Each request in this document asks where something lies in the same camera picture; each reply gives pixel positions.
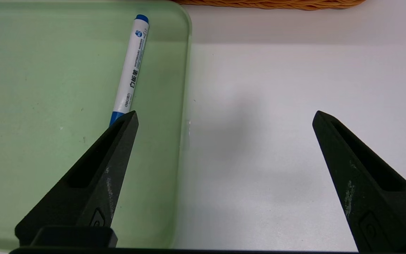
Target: blue marker cap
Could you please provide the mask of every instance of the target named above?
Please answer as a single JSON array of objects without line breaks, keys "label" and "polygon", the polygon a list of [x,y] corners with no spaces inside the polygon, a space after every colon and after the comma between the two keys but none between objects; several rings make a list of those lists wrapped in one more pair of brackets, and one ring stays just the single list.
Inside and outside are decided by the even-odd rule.
[{"label": "blue marker cap", "polygon": [[111,115],[111,121],[109,122],[109,126],[111,126],[119,117],[123,116],[124,113],[113,111]]},{"label": "blue marker cap", "polygon": [[138,14],[135,19],[140,19],[148,23],[147,16],[143,16],[142,14]]}]

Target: green tray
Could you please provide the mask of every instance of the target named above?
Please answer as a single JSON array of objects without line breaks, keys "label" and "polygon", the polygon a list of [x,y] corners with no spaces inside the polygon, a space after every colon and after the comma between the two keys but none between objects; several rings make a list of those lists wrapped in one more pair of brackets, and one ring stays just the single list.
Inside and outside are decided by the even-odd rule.
[{"label": "green tray", "polygon": [[132,110],[139,130],[112,228],[118,247],[167,248],[191,23],[170,1],[0,1],[0,250],[108,127],[132,22],[150,30]]}]

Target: scuff mark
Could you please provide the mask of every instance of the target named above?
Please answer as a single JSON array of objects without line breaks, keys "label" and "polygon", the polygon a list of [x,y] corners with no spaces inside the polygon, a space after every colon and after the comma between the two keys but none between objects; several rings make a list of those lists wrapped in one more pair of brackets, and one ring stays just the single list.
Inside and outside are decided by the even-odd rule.
[{"label": "scuff mark", "polygon": [[[106,168],[106,174],[109,174],[109,167]],[[111,183],[111,177],[106,178],[106,187],[107,187],[107,194],[109,197],[109,209],[111,211],[111,220],[114,218],[114,200],[113,196],[114,193],[112,193],[112,183]]]},{"label": "scuff mark", "polygon": [[353,169],[356,169],[356,166],[355,166],[355,164],[353,164],[352,161],[350,161],[350,167],[353,168]]},{"label": "scuff mark", "polygon": [[352,212],[352,199],[353,194],[355,193],[355,186],[352,184],[352,181],[349,180],[347,183],[347,190],[345,191],[344,198],[344,213],[347,219],[349,218],[350,213]]}]

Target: white table surface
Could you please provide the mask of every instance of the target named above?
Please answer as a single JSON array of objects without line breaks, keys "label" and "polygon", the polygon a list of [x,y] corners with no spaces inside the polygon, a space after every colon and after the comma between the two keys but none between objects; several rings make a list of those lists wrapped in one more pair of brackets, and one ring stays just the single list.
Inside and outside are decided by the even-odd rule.
[{"label": "white table surface", "polygon": [[190,135],[174,247],[355,251],[311,122],[334,115],[406,178],[406,0],[185,8]]}]

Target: whiteboard marker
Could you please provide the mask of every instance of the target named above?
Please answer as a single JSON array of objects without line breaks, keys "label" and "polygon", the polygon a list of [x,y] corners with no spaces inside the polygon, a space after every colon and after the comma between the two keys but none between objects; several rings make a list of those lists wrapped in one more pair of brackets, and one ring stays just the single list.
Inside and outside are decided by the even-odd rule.
[{"label": "whiteboard marker", "polygon": [[141,14],[136,16],[131,35],[129,36],[128,49],[126,50],[126,56],[124,58],[123,71],[121,73],[116,102],[109,126],[111,126],[117,118],[129,112],[149,27],[150,25],[148,24],[148,18],[146,16]]}]

